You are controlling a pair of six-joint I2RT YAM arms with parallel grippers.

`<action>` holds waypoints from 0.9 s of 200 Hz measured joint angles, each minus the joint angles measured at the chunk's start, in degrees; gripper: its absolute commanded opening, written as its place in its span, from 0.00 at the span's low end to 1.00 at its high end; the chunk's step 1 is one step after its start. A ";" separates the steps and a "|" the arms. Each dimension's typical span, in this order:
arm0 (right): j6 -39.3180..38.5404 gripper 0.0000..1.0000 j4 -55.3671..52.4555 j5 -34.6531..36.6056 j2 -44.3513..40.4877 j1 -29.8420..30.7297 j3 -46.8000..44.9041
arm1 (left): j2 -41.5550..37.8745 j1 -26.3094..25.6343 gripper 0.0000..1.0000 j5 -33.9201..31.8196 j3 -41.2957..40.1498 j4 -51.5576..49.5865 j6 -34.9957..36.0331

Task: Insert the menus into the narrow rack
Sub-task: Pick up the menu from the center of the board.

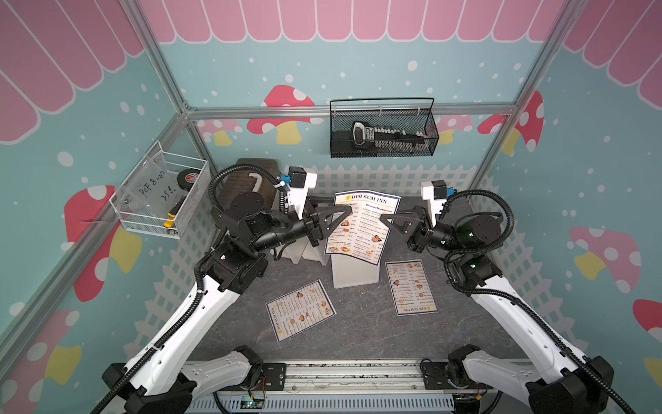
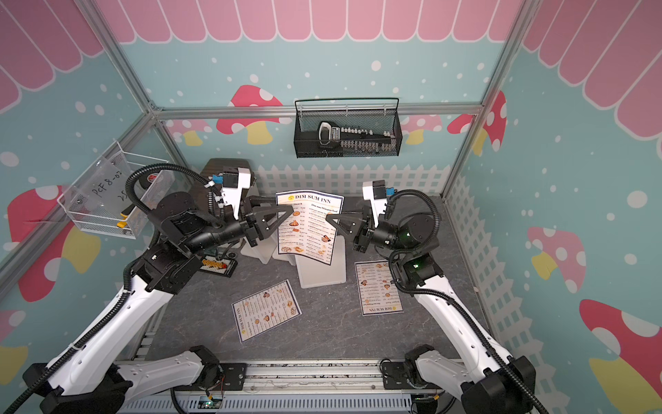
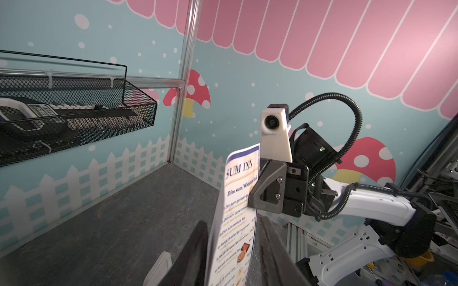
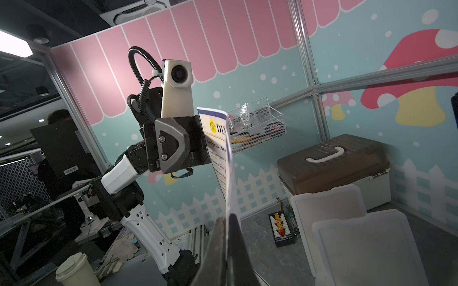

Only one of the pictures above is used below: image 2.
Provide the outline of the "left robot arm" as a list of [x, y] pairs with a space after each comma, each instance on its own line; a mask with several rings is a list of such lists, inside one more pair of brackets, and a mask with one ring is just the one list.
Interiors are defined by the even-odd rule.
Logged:
[[[215, 215], [198, 209], [189, 193], [171, 193], [150, 207], [136, 194], [144, 176], [172, 171], [191, 177], [230, 213]], [[139, 366], [120, 365], [117, 357], [138, 331], [180, 293], [204, 265], [207, 252], [247, 241], [269, 238], [292, 214], [275, 198], [248, 194], [252, 174], [227, 169], [222, 183], [189, 168], [170, 163], [147, 165], [126, 180], [125, 193], [153, 224], [148, 249], [122, 273], [122, 288], [75, 342], [48, 363], [31, 365], [23, 374], [26, 389], [9, 405], [17, 412], [33, 395], [41, 397], [45, 413], [115, 413], [125, 404], [179, 386], [205, 391], [220, 386], [226, 374], [218, 358], [204, 346]]]

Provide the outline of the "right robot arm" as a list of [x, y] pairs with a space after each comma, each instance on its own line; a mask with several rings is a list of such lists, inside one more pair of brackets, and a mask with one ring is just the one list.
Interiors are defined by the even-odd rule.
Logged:
[[405, 379], [415, 389], [432, 385], [462, 404], [466, 413], [545, 413], [534, 394], [536, 370], [513, 357], [491, 336], [455, 293], [432, 257], [442, 217], [421, 191], [381, 191], [362, 211], [329, 214], [326, 220], [356, 250], [389, 250], [386, 260], [396, 289], [412, 296], [437, 322], [460, 357], [453, 362], [422, 345], [405, 356]]

